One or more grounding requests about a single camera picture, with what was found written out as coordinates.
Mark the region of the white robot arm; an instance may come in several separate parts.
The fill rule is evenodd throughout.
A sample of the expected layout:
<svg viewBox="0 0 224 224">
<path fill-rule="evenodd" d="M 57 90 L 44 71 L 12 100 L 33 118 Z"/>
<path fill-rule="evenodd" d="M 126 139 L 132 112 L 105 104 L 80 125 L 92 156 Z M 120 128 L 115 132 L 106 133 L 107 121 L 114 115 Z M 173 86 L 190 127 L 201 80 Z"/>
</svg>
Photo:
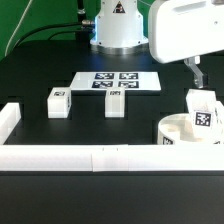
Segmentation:
<svg viewBox="0 0 224 224">
<path fill-rule="evenodd" d="M 101 0 L 94 22 L 94 51 L 119 55 L 146 48 L 160 63 L 182 60 L 199 88 L 205 86 L 200 57 L 224 50 L 224 0 L 154 0 L 147 34 L 137 0 Z"/>
</svg>

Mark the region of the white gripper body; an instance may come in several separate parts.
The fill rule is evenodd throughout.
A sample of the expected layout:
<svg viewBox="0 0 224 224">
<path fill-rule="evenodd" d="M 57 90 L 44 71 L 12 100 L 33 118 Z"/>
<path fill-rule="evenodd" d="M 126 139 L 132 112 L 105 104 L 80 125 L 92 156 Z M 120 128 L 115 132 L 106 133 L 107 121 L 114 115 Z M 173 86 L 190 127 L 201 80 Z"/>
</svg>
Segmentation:
<svg viewBox="0 0 224 224">
<path fill-rule="evenodd" d="M 151 56 L 169 63 L 224 50 L 223 0 L 155 0 L 149 10 Z"/>
</svg>

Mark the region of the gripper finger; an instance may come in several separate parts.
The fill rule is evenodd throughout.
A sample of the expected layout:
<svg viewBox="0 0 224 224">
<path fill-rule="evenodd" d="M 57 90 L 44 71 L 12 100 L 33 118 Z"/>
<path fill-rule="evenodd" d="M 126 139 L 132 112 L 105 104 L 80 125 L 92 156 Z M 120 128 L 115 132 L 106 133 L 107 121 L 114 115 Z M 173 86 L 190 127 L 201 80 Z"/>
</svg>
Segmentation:
<svg viewBox="0 0 224 224">
<path fill-rule="evenodd" d="M 200 63 L 199 56 L 193 56 L 190 58 L 186 58 L 184 60 L 185 65 L 193 72 L 194 74 L 194 83 L 197 88 L 201 89 L 204 87 L 203 77 L 204 74 L 199 69 L 198 64 Z"/>
</svg>

